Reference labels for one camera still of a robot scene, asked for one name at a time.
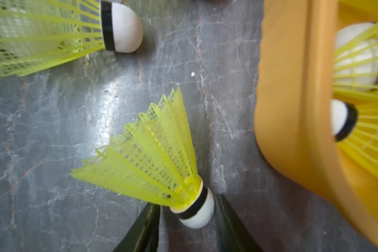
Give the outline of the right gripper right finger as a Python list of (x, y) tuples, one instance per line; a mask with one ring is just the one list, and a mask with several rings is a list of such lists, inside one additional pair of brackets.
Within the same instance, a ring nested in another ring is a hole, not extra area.
[(263, 252), (224, 195), (215, 195), (215, 225), (219, 252)]

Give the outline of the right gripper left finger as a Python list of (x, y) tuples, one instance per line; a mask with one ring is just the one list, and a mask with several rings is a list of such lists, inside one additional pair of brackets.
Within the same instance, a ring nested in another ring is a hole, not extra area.
[(156, 252), (161, 208), (148, 203), (113, 252)]

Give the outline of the yellow shuttlecock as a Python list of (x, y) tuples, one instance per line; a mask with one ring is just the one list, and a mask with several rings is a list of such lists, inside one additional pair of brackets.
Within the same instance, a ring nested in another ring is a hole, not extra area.
[(378, 103), (354, 105), (333, 99), (330, 108), (338, 147), (378, 178)]
[(0, 76), (26, 76), (105, 49), (136, 51), (142, 23), (111, 1), (0, 1)]
[(333, 91), (358, 99), (378, 99), (378, 22), (339, 30), (335, 45)]
[(215, 212), (214, 195), (198, 173), (182, 91), (152, 103), (135, 122), (96, 149), (74, 179), (168, 207), (191, 229), (201, 229)]

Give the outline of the yellow plastic storage box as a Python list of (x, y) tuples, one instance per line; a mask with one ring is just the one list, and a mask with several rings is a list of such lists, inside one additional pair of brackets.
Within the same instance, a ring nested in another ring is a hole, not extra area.
[(378, 179), (338, 152), (330, 123), (335, 34), (366, 21), (378, 21), (378, 1), (265, 1), (254, 127), (276, 171), (378, 248)]

